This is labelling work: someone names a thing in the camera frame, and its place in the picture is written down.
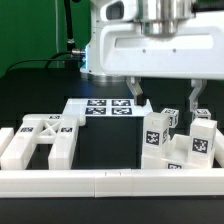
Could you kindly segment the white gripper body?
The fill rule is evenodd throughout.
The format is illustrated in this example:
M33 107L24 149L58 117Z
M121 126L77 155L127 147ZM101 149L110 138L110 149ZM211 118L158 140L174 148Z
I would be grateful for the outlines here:
M108 25L99 52L107 75L224 79L224 11L199 13L171 36L145 36L134 23Z

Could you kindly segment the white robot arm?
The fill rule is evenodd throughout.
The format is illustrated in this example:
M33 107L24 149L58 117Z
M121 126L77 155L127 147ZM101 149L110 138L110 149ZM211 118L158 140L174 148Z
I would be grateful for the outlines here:
M224 80L224 0L90 0L91 39L81 72L125 80L145 105L143 77L189 79L190 110L207 81Z

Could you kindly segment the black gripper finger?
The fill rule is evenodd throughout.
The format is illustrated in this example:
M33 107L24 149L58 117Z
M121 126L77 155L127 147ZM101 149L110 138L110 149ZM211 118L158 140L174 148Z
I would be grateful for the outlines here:
M126 84L134 97L136 106L145 106L147 98L140 86L141 79L139 77L127 77Z
M204 79L192 79L191 80L192 92L189 96L189 109L194 112L198 108L198 99L206 87L206 81Z

